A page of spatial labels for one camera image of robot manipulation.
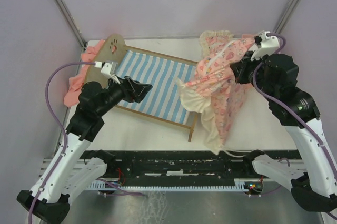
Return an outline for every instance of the metal pole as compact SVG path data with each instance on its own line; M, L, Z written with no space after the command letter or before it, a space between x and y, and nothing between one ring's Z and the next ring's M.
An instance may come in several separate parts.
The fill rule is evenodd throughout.
M69 24L71 30L73 31L74 35L76 36L77 41L81 45L82 48L85 48L86 41L81 35L81 32L78 30L67 6L62 0L54 0L58 8L60 9L62 15L64 16L65 20Z
M282 33L286 24L288 23L290 17L292 16L293 12L295 11L297 5L299 4L300 0L290 0L284 10L283 14L281 15L277 25L275 26L274 32L275 33Z

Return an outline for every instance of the wooden bed leg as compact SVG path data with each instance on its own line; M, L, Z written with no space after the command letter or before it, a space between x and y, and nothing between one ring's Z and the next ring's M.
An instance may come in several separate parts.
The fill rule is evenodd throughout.
M193 122L192 122L192 125L190 127L189 142L191 142L191 140L192 140L192 134L193 134L194 126L195 126L197 120L198 120L198 114L194 113Z

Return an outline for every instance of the striped mattress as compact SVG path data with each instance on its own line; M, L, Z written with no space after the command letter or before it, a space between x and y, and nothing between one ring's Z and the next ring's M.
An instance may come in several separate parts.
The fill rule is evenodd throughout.
M195 66L129 50L117 70L117 76L130 76L140 83L152 84L153 88L141 103L121 101L119 105L185 125L189 112L181 105L175 79L187 82L194 75L194 70Z

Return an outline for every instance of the cable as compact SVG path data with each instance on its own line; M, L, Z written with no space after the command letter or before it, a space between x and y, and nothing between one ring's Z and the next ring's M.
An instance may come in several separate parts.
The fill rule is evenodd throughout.
M251 188L253 191L256 191L258 193L261 193L262 191L256 190L255 188Z
M286 39L285 39L285 37L284 36L282 36L282 35L280 35L280 34L277 34L277 33L267 33L267 36L276 36L277 38L280 38L281 40L282 40L282 44L281 44L281 46L280 46L280 48L278 48L274 53L276 54L276 53L279 53L283 48L284 48L284 46L285 46L285 44L286 44ZM236 157L236 158L242 158L242 157L244 157L244 156L237 156L237 155L234 155L234 154L231 154L231 153L229 153L229 151L233 151L233 152L242 152L242 153L250 153L251 151L240 151L240 150L224 150L224 152L227 154L227 155L229 155L229 156L231 156L231 157Z
M274 54L279 53L279 52L284 48L284 46L285 46L285 44L286 44L286 39L285 39L285 37L282 36L282 35L280 35L280 34L278 34L278 33L267 33L267 36L276 36L277 38L280 38L280 39L282 40L282 44L281 44L280 48L278 48L278 49L274 52Z
M230 153L229 151L227 151L227 150L223 150L223 152L225 152L227 155L229 155L229 156L231 156L231 157L236 157L236 158L241 158L241 157L244 157L245 155L243 155L243 156L237 156L237 155L234 155L234 154L232 154L232 153Z
M119 171L119 173L120 173L120 175L119 175L119 183L120 183L120 179L121 179L121 175L123 175L123 182L120 184L121 186L123 186L124 184L125 184L125 182L126 182L126 177L125 177L125 175L124 175L124 173L122 172L122 170L120 169L120 168L118 168L118 171Z
M106 197L106 196L108 196L108 197L110 197L110 196L127 196L128 194L106 194L106 193L102 193L102 192L98 192L98 194L99 195L102 195L102 196L104 196L104 197Z
M281 158L281 159L279 160L279 162L282 162L282 161L285 161L285 160L286 160L286 162L287 162L288 167L290 167L290 161L289 161L287 158L285 158L285 157ZM267 196L267 195L273 194L274 192L278 191L281 187L282 187L282 186L279 185L279 186L277 186L275 189L273 189L273 190L271 190L271 191L262 193L262 192L263 192L263 188L264 188L264 186L263 186L263 180L262 180L262 191L259 191L259 192L260 192L260 195L261 195L261 196Z
M128 191L124 191L124 190L122 190L121 188L119 188L118 186L114 185L113 183L110 183L109 181L106 181L105 179L97 178L96 180L102 181L102 182L106 183L107 185L111 186L112 188L115 188L117 191L123 192L124 195L130 195L130 196L144 196L144 194L142 194L141 192L128 192Z
M47 84L46 84L46 88L45 88L45 99L46 99L46 103L47 103L47 107L48 107L48 110L49 112L51 113L51 115L53 116L54 120L56 121L57 125L59 126L59 128L61 129L62 131L62 134L63 134L63 139L64 139L64 144L63 144L63 148L62 148L62 151L61 151L61 154L63 154L65 152L65 150L67 149L67 145L68 145L68 138L67 138L67 133L62 125L62 123L60 122L60 120L57 118L56 114L54 113L52 107L51 107L51 104L49 102L49 95L48 95L48 90L49 90L49 85L53 79L53 77L56 75L56 73L58 73L60 70L62 70L63 68L65 67L68 67L68 66L73 66L73 65L95 65L95 63L88 63L88 62L78 62L78 63L69 63L69 64L65 64L63 66L60 66L58 69L56 69L49 77L48 81L47 81ZM41 186L40 188L43 188L46 183L48 182L48 179L50 178L50 176L52 175L53 171L56 169L57 165L60 163L62 159L62 155L59 155L59 157L57 158L55 164L52 166L52 168L50 169L50 171L48 172L48 174L46 175L46 177L44 178L44 180L42 181L41 183ZM29 208L29 214L28 214L28 224L32 224L33 220L32 220L32 217L33 217L33 209L34 209L34 206L36 204L36 201L37 199L39 198L41 194L41 191L39 190L33 201L32 201L32 204L31 204L31 207Z
M276 51L275 51L275 53L278 53L281 49L283 49L284 48L284 46L285 46L285 43L286 43L286 40L285 40L285 37L284 36L282 36L282 35L279 35L279 34L277 34L277 33L268 33L267 34L268 36L276 36L276 37L278 37L278 38L280 38L281 40L283 40L283 43L282 43L282 45L280 46L280 48L279 49L277 49ZM278 99L276 99L276 98L274 98L274 97L272 97L272 96L270 96L270 95L268 95L268 94L266 94L266 93L264 93L264 92L262 92L260 89L259 89L259 87L257 86L257 83L256 83L256 74L257 74L257 71L261 68L261 66L262 66L262 63L259 63L259 65L257 66L257 68L254 70L254 73L253 73L253 86L255 87L255 89L256 89L256 91L258 92L258 93L260 93L262 96L264 96L265 98L267 98L267 99L270 99L271 101L273 101L273 102L275 102L276 104L278 104L278 105L280 105L281 107L283 107L288 113L290 113L316 140L317 140L317 142L319 143L319 145L320 145L320 147L322 148L322 150L323 150L323 152L324 152L324 154L325 154L325 157L326 157L326 159L328 160L328 162L329 162L329 165L330 165L330 167L331 167L331 169L332 169L332 172L333 172L333 174L334 174L334 178L337 180L337 168L336 168L336 166L334 165L334 163L333 163L333 160L332 160L332 158L331 158L331 156L330 156L330 153L329 153L329 151L328 151L328 149L325 147L325 145L324 145L324 142L322 141L322 139L316 134L316 132L308 125L308 124L306 124L305 123L305 121L304 120L302 120L293 110L291 110L291 108L290 107L288 107L285 103L283 103L282 101L280 101L280 100L278 100ZM335 219L335 220L337 220L337 217L335 217L333 214L331 214L331 213L329 213L329 212L327 212L327 214L331 217L331 218L333 218L333 219Z
M118 183L120 183L120 181L121 181L121 176L122 176L122 171L121 171L120 168L118 168L117 171L118 171Z
M276 104L280 105L281 107L283 107L288 113L290 113L307 131L309 131L309 133L312 134L312 136L317 140L317 142L319 143L320 147L322 148L328 162L329 165L333 171L334 174L334 178L337 180L337 169L333 163L333 160L329 154L328 149L324 146L324 142L321 140L321 138L315 133L315 131L308 125L305 123L304 120L302 120L293 110L291 110L290 107L288 107L285 103L283 103L282 101L268 95L265 94L264 92L262 92L259 87L256 84L256 73L257 71L260 69L260 67L262 66L262 63L259 63L259 65L257 66L257 68L254 70L254 74L253 74L253 85L256 89L256 91L258 93L260 93L262 96L264 96L267 99L270 99L271 101L275 102Z
M333 215L330 212L326 212L327 215L329 215L332 219L337 220L337 217L335 215Z
M84 164L85 164L85 165L87 165L87 163L86 163L86 161L85 161L85 158L86 158L88 155L90 155L90 153L92 153L92 152L96 152L96 151L95 151L95 150L90 150L90 151L84 156L83 160L84 160Z

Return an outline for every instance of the white table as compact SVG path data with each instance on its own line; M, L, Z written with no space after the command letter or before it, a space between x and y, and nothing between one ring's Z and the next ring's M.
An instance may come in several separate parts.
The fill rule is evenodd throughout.
M89 41L94 46L98 41ZM199 61L202 58L198 39L137 39L127 45L171 56ZM75 113L70 109L67 124ZM201 122L195 126L192 142L188 132L134 118L117 109L103 117L105 125L89 149L104 150L207 150L202 142L207 131ZM236 116L226 143L228 149L285 150L296 149L291 137L268 109L267 101L251 90L247 102Z

